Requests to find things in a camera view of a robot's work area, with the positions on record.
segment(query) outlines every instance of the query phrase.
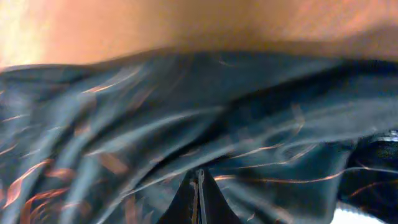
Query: dark fabric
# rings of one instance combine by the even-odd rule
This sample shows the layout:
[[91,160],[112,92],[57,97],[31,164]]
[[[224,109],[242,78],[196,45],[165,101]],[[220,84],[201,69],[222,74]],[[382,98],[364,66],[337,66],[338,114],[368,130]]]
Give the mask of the dark fabric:
[[337,200],[398,223],[397,84],[394,63],[275,54],[15,68],[0,223],[330,223]]

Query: black fabric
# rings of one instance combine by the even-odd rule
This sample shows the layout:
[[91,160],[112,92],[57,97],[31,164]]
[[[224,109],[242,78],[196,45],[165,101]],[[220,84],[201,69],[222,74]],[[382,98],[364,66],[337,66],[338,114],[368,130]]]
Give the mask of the black fabric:
[[397,84],[394,63],[276,54],[14,68],[0,223],[330,223],[337,200],[398,223]]

